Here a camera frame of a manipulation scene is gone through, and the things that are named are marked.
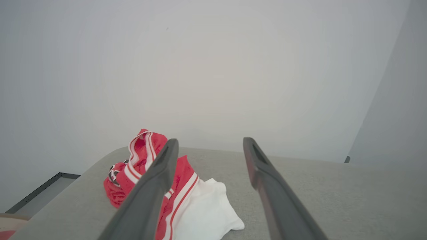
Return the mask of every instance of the white wall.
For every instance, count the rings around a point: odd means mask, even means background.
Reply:
[[[427,170],[427,1],[413,0],[350,163]]]
[[[242,151],[252,136],[270,155],[344,161],[408,5],[2,1],[0,211],[140,128],[181,146]]]

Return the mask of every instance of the red and white striped cloth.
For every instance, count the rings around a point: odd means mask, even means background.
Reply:
[[[113,165],[104,181],[107,197],[114,207],[120,206],[166,142],[164,135],[146,129],[132,139],[129,160]],[[207,185],[199,180],[187,156],[178,158],[174,182],[163,198],[156,240],[200,239],[199,234],[190,235],[194,232],[191,226],[196,225],[197,232],[203,234],[204,239],[213,240],[221,239],[231,229],[244,228],[242,220],[228,202],[225,185],[215,180],[213,182],[216,184]],[[200,214],[211,217],[200,219]]]

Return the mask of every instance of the floor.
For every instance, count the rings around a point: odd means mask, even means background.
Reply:
[[[56,195],[68,187],[75,179],[59,178],[35,198],[19,209],[16,214],[32,217],[48,204]]]

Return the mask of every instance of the red stripe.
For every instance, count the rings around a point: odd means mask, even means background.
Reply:
[[[178,208],[181,205],[182,201],[184,201],[185,197],[190,192],[190,190],[194,187],[194,185],[196,184],[196,182],[197,182],[198,179],[199,179],[199,176],[196,177],[196,179],[194,180],[194,183],[191,185],[191,187],[185,193],[184,197],[181,199],[181,201],[179,202],[178,206],[176,206],[175,211],[173,212],[172,217],[170,218],[170,237],[169,237],[169,240],[172,240],[172,233],[173,233],[172,222],[173,222],[173,217],[175,217],[176,211],[178,210]]]
[[[151,146],[151,144],[150,144],[150,140],[151,140],[151,136],[152,136],[152,132],[150,133],[150,136],[148,137],[148,146],[150,147],[150,151],[151,151],[151,157],[152,157],[152,159],[153,159],[153,162],[154,162],[154,154],[153,154],[153,147]]]
[[[128,169],[129,169],[129,172],[134,176],[134,177],[136,177],[136,179],[139,179],[139,177],[137,176],[137,175],[135,175],[135,173],[133,173],[132,172],[132,170],[131,170],[131,168],[129,167],[129,164],[131,164],[130,162],[127,164],[127,167],[128,167]]]

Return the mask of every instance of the gray fabric surface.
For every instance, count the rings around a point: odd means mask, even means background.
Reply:
[[[180,148],[201,179],[224,182],[246,228],[225,240],[269,239],[243,153]],[[95,165],[10,238],[97,239],[115,213],[102,185],[109,167],[129,156],[118,149]],[[270,157],[329,239],[427,239],[427,188],[419,176],[351,164]]]

